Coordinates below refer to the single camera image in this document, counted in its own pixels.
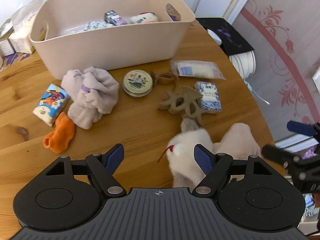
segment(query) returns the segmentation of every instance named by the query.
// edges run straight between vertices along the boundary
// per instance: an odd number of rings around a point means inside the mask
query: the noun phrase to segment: beige plastic bin
[[[181,21],[166,12],[171,4]],[[89,21],[102,21],[114,10],[124,19],[154,12],[160,22],[132,24],[68,34]],[[173,57],[195,16],[182,0],[47,0],[36,16],[30,39],[54,78],[70,69],[95,66],[106,70]],[[41,28],[48,24],[46,40]]]

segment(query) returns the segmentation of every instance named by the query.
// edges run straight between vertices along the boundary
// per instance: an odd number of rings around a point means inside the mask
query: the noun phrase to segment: wood grain
[[[175,59],[216,62],[226,77],[215,80],[222,103],[222,113],[203,116],[204,127],[214,142],[220,141],[230,126],[244,122],[262,147],[273,143],[259,108],[228,58],[198,24],[190,27]],[[170,61],[160,61],[110,73],[122,84],[124,75],[133,69],[167,72]],[[180,78],[180,83],[193,86],[196,79]],[[52,128],[32,114],[36,103],[50,83],[60,85],[47,71],[35,53],[0,73],[0,239],[9,239],[20,226],[12,210],[15,194],[57,155],[42,146],[44,135]],[[179,133],[181,117],[157,109],[170,86],[157,85],[143,98],[132,98],[122,89],[119,102],[90,130],[77,128],[68,150],[63,154],[81,159],[88,154],[105,153],[116,143],[124,144],[125,159],[115,178],[130,187],[170,187],[172,176],[168,161],[158,158],[171,137]],[[28,131],[28,138],[18,133]]]

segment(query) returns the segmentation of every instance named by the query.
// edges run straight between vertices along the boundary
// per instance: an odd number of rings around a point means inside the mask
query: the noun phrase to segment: blue and white box
[[[198,99],[198,104],[202,109],[210,114],[216,114],[222,111],[216,84],[197,81],[195,89],[202,95],[202,98]]]

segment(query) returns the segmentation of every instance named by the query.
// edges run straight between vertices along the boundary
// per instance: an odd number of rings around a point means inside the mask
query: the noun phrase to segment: screw
[[[199,194],[209,194],[211,192],[211,189],[206,186],[201,186],[196,188],[196,192]]]
[[[123,191],[123,188],[118,187],[118,186],[112,186],[108,188],[108,192],[110,194],[120,194]]]
[[[304,180],[306,178],[306,176],[307,175],[304,172],[302,172],[302,173],[299,174],[299,179],[300,180]]]
[[[293,157],[293,161],[294,161],[295,163],[297,163],[299,160],[300,160],[300,157],[299,157],[299,156]]]

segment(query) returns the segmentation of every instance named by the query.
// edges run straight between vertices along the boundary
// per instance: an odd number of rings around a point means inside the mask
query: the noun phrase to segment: plush toy
[[[158,21],[158,17],[154,13],[142,13],[137,16],[130,17],[131,23],[154,23]]]

